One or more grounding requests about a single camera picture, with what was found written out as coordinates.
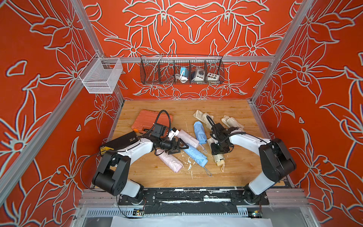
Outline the beige umbrella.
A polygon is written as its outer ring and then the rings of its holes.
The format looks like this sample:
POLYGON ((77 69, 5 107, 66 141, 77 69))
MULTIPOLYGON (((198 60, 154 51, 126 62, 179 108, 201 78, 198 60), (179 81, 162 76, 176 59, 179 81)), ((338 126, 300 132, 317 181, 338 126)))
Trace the beige umbrella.
MULTIPOLYGON (((207 143, 209 145, 210 150, 212 150, 212 145, 216 145, 216 140, 213 139, 213 138, 209 138, 207 140, 207 143)), ((226 165, 224 155, 223 154, 216 154, 216 155, 212 155, 212 158, 213 158, 215 164, 218 167, 220 167, 221 171, 224 173, 225 165, 226 165)))
POLYGON ((200 110, 196 110, 196 112, 192 115, 194 118, 196 118, 198 121, 203 122, 204 124, 209 124, 209 121, 207 120, 207 116, 209 116, 212 120, 214 119, 214 116, 204 113, 200 110))
POLYGON ((229 116, 225 115, 221 119, 221 121, 228 128, 235 127, 241 131, 244 131, 244 126, 242 124, 240 124, 234 117, 229 117, 229 116))

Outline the blue umbrella back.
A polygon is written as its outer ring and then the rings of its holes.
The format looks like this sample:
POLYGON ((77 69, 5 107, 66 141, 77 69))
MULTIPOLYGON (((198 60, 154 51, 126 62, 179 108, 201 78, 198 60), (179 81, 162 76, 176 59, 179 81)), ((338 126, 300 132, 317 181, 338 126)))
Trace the blue umbrella back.
POLYGON ((196 121, 193 127, 196 139, 199 141, 199 143, 201 145, 206 144, 208 139, 203 124, 200 121, 196 121))

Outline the beige umbrella back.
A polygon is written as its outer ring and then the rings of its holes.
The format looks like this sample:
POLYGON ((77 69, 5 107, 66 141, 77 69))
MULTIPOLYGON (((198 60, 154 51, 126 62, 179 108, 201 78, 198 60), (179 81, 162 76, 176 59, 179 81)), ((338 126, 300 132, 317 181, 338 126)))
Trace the beige umbrella back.
POLYGON ((221 119, 221 121, 228 128, 235 127, 241 131, 244 131, 244 126, 242 124, 240 124, 234 117, 229 117, 229 116, 225 115, 221 119))

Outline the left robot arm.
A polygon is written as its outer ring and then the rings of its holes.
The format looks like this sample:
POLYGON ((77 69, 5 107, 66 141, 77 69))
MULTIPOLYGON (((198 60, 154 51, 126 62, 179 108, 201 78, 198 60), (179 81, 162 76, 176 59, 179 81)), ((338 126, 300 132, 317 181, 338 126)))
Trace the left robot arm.
POLYGON ((182 139, 172 138, 171 116, 166 110, 161 110, 150 130, 141 136, 132 131, 116 138, 102 146, 100 163, 95 171, 92 184, 113 196, 128 196, 141 200, 144 187, 128 179, 130 166, 142 156, 154 152, 156 156, 173 154, 188 149, 182 139))

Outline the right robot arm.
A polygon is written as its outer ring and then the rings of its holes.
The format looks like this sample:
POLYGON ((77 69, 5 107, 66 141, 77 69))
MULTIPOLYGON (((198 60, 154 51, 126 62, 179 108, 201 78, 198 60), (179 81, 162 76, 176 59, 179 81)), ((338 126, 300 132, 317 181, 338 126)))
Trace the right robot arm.
POLYGON ((237 145, 260 157, 262 172, 244 187, 242 199, 247 204, 259 202, 264 192, 296 170, 296 162, 281 139, 262 139, 237 127, 227 129, 210 116, 206 118, 211 124, 212 155, 227 154, 237 145))

